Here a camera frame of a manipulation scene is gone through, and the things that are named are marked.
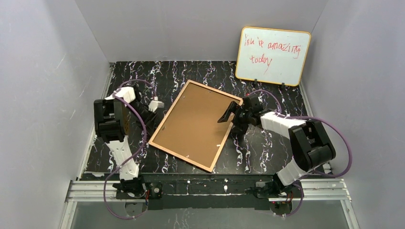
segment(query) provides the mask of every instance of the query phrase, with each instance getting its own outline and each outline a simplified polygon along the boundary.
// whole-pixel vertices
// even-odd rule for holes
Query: black marble table
[[[177,61],[177,62],[117,62],[114,68],[110,95],[119,85],[129,79],[143,79],[151,82],[157,90],[159,100],[165,103],[158,111],[155,127],[163,119],[187,80],[194,80],[227,93],[243,97],[247,93],[265,89],[280,101],[283,113],[291,116],[307,115],[299,87],[285,87],[259,83],[253,87],[250,81],[235,77],[235,62],[222,61]],[[139,83],[144,93],[144,102],[149,104],[152,89]],[[266,108],[277,107],[273,98],[263,95]],[[130,115],[129,143],[132,152],[141,145],[141,129]],[[291,160],[291,145],[284,138],[271,131],[249,127],[246,135],[229,135],[212,173],[215,174],[274,174]],[[195,166],[170,154],[147,145],[136,156],[142,173],[206,174]],[[112,153],[103,141],[96,137],[87,162],[86,173],[110,173],[115,168]]]

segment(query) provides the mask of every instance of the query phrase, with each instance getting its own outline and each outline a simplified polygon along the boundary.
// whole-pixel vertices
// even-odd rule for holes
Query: gray floor
[[[110,203],[112,209],[126,216],[124,203]],[[140,212],[137,204],[134,213]],[[147,211],[136,220],[112,216],[104,203],[79,202],[74,229],[346,229],[340,201],[304,201],[296,215],[282,219],[249,208],[165,209]]]

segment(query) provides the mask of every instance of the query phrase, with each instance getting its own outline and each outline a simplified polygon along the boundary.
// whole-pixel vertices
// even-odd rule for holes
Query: wooden frame
[[[225,95],[225,96],[227,96],[227,97],[229,97],[229,98],[235,100],[236,102],[239,102],[239,103],[238,103],[239,105],[241,105],[242,102],[243,102],[242,98],[239,98],[239,97],[236,97],[236,96],[234,96],[234,95],[231,95],[231,94],[222,92],[222,91],[220,91],[220,90],[211,88],[211,87],[206,86],[206,85],[204,85],[204,84],[197,83],[197,82],[195,82],[195,81],[189,80],[189,81],[187,81],[187,83],[185,84],[185,86],[184,86],[184,87],[182,88],[182,90],[180,91],[180,94],[177,96],[176,100],[174,101],[174,103],[172,104],[172,106],[170,107],[170,109],[168,110],[168,112],[166,113],[166,115],[164,116],[163,120],[162,120],[161,123],[159,124],[158,128],[156,129],[156,131],[153,133],[152,137],[151,137],[150,140],[149,140],[149,144],[150,144],[151,146],[154,146],[154,147],[156,147],[156,148],[158,148],[158,149],[161,149],[161,150],[163,150],[163,151],[165,151],[165,152],[167,152],[167,153],[169,153],[169,154],[171,154],[171,155],[173,155],[173,156],[176,156],[176,157],[178,157],[178,158],[181,158],[182,160],[184,160],[184,161],[186,161],[186,162],[188,162],[188,163],[191,163],[191,164],[193,164],[193,165],[195,165],[195,166],[198,166],[198,167],[200,167],[200,168],[202,168],[202,169],[204,169],[204,170],[207,170],[207,171],[209,171],[209,172],[212,172],[212,170],[213,170],[213,168],[214,168],[214,166],[215,166],[215,164],[216,164],[216,162],[217,162],[217,160],[218,160],[219,154],[221,153],[222,148],[224,147],[225,142],[226,142],[226,140],[227,140],[227,138],[228,138],[228,135],[229,135],[229,133],[230,133],[230,131],[231,131],[231,128],[232,128],[232,126],[233,126],[231,120],[228,121],[228,122],[229,122],[229,126],[228,126],[228,128],[227,128],[227,130],[226,130],[226,133],[225,133],[225,135],[224,135],[224,137],[223,137],[223,139],[222,139],[222,141],[221,141],[221,144],[220,144],[220,146],[219,146],[219,148],[218,148],[218,151],[216,152],[216,155],[215,155],[215,157],[213,158],[212,164],[211,164],[209,167],[208,167],[208,166],[205,166],[205,165],[202,165],[202,164],[200,164],[200,163],[198,163],[198,162],[196,162],[196,161],[194,161],[194,160],[191,160],[190,158],[188,158],[188,157],[186,157],[186,156],[184,156],[184,155],[181,155],[181,154],[178,154],[178,153],[176,153],[176,152],[173,152],[173,151],[171,151],[171,150],[165,148],[164,146],[161,146],[161,145],[159,145],[159,144],[157,144],[157,143],[154,142],[156,136],[157,136],[157,135],[160,133],[160,131],[162,130],[162,127],[165,125],[166,120],[168,119],[168,117],[169,117],[170,114],[172,113],[173,109],[174,109],[174,108],[176,107],[176,105],[178,104],[179,99],[183,97],[183,93],[186,91],[188,85],[190,85],[190,84],[194,84],[194,85],[197,85],[197,86],[199,86],[199,87],[208,89],[208,90],[210,90],[210,91],[217,92],[217,93],[219,93],[219,94]]]

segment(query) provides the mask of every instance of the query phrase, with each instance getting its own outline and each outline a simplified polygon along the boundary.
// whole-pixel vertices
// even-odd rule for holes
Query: table
[[[155,127],[163,119],[187,80],[194,80],[227,93],[244,97],[246,94],[264,89],[280,101],[283,113],[291,116],[307,115],[299,87],[281,88],[275,84],[242,81],[235,77],[235,62],[228,61],[167,61],[167,62],[117,62],[111,83],[110,95],[119,85],[129,79],[143,79],[156,86],[159,100],[165,103],[158,111]],[[144,94],[143,101],[149,104],[152,90],[139,82]],[[274,99],[263,95],[264,107],[277,107]],[[141,129],[136,117],[130,116],[130,148],[135,152],[141,145]],[[246,135],[229,135],[219,156],[213,174],[274,174],[282,169],[292,157],[289,140],[271,131],[249,127]],[[207,172],[181,159],[147,145],[136,156],[142,173],[207,174]],[[116,167],[109,148],[102,139],[95,137],[85,173],[110,173]]]

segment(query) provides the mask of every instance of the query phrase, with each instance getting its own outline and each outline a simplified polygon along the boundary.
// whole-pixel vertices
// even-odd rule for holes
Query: white metal frame
[[[103,98],[107,94],[108,86],[110,85],[114,66],[110,68],[109,77],[106,83],[105,92]],[[307,95],[302,85],[299,84],[302,97],[304,99],[304,105],[308,115],[313,116]],[[94,129],[89,140],[89,150],[86,153],[82,166],[78,174],[80,179],[85,171],[87,160],[90,154],[90,149],[95,137]],[[329,165],[324,166],[325,170],[330,170]],[[116,189],[112,187],[114,183],[119,181],[108,181],[106,188],[106,197],[108,202],[144,202],[142,199],[127,199],[119,200],[115,198]],[[347,190],[346,184],[342,178],[337,179],[303,179],[301,180],[302,188],[304,191],[304,200],[340,200],[342,210],[346,217],[346,221],[350,229],[359,229],[356,216],[351,204],[352,198]],[[74,216],[76,205],[78,202],[101,202],[103,199],[103,186],[104,181],[73,181],[66,196],[66,203],[60,229],[70,229]],[[284,198],[269,198],[269,201],[284,201]]]

